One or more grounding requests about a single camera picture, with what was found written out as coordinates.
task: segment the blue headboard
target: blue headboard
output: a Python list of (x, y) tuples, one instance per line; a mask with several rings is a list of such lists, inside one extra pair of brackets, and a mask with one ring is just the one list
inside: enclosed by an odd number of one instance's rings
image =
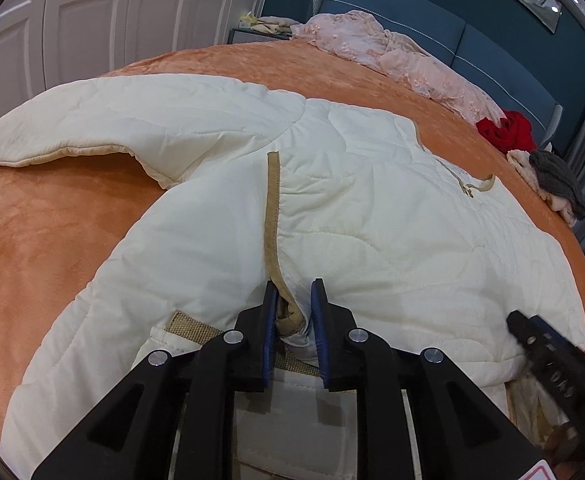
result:
[(554, 134), (563, 108), (530, 72), (494, 41), (456, 14), (428, 0), (313, 0), (311, 14), (370, 12), (384, 28), (413, 38), (505, 110), (518, 110), (532, 124), (538, 146)]

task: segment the orange blanket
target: orange blanket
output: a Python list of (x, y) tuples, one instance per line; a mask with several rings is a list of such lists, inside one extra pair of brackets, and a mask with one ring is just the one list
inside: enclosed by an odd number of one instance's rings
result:
[[(165, 54), (109, 75), (202, 73), (411, 118), (434, 153), (483, 178), (496, 173), (562, 245), (585, 307), (585, 257), (501, 153), (460, 117), (384, 75), (295, 41)], [(0, 432), (8, 401), (45, 333), (131, 225), (162, 194), (128, 155), (0, 168)]]

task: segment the dark green wall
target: dark green wall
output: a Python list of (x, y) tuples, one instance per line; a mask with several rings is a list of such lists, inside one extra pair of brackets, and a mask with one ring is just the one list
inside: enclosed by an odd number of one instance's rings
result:
[[(263, 15), (306, 19), (310, 0), (266, 0)], [(430, 0), (501, 45), (563, 105), (553, 146), (563, 153), (585, 115), (585, 31), (563, 9), (552, 34), (517, 0)]]

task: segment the metal screw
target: metal screw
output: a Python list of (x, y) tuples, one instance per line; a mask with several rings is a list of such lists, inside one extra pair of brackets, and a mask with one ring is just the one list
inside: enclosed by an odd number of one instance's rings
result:
[(223, 340), (229, 345), (236, 345), (244, 340), (244, 335), (239, 330), (229, 330), (224, 333)]
[(368, 333), (362, 328), (353, 328), (348, 337), (355, 343), (363, 343), (368, 340)]
[(148, 362), (153, 366), (161, 366), (168, 361), (168, 354), (163, 350), (155, 350), (148, 356)]
[(440, 363), (443, 361), (443, 352), (438, 348), (427, 348), (423, 353), (423, 357), (431, 363)]

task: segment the red garment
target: red garment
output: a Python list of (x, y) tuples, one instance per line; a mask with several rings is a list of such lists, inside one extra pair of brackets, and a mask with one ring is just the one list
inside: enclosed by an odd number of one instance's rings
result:
[(516, 111), (503, 111), (505, 118), (501, 119), (499, 128), (487, 117), (477, 123), (477, 130), (481, 136), (502, 153), (511, 150), (531, 152), (537, 149), (532, 139), (532, 124), (527, 118)]

